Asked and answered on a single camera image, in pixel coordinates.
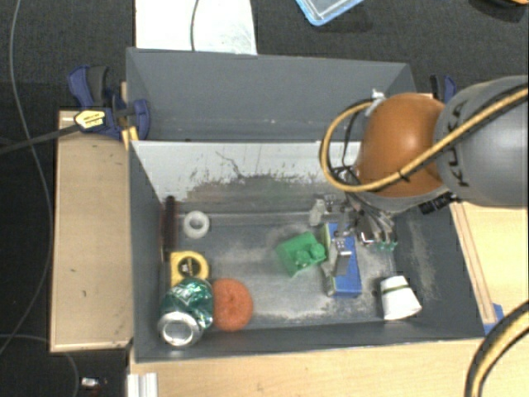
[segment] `yellow tape roll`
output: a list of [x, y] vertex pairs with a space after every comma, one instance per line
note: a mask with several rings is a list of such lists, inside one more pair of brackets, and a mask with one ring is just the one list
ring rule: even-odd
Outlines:
[[171, 265], [171, 287], [189, 276], [206, 280], [209, 264], [204, 256], [196, 251], [175, 251], [169, 255]]

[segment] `white paper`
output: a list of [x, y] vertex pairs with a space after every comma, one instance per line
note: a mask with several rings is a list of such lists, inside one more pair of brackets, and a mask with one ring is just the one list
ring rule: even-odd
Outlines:
[[[196, 0], [136, 0], [136, 47], [191, 50]], [[256, 55], [250, 0], [200, 0], [194, 25], [196, 50]]]

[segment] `white nut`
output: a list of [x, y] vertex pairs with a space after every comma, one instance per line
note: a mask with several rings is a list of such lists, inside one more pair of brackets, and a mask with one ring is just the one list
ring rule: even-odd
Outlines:
[[185, 215], [183, 219], [183, 233], [186, 236], [197, 240], [204, 237], [207, 231], [209, 231], [209, 218], [204, 212], [193, 210]]

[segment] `green toy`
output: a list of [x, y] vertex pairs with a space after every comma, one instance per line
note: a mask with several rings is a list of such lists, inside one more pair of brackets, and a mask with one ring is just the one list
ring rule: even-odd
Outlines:
[[290, 276], [326, 259], [325, 247], [311, 232], [305, 232], [279, 244], [275, 247], [275, 252]]

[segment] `orange ball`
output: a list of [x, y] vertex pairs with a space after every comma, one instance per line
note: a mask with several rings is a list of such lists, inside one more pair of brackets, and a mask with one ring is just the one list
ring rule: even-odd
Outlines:
[[222, 331], [239, 331], [250, 321], [254, 302], [238, 280], [222, 278], [213, 283], [213, 323]]

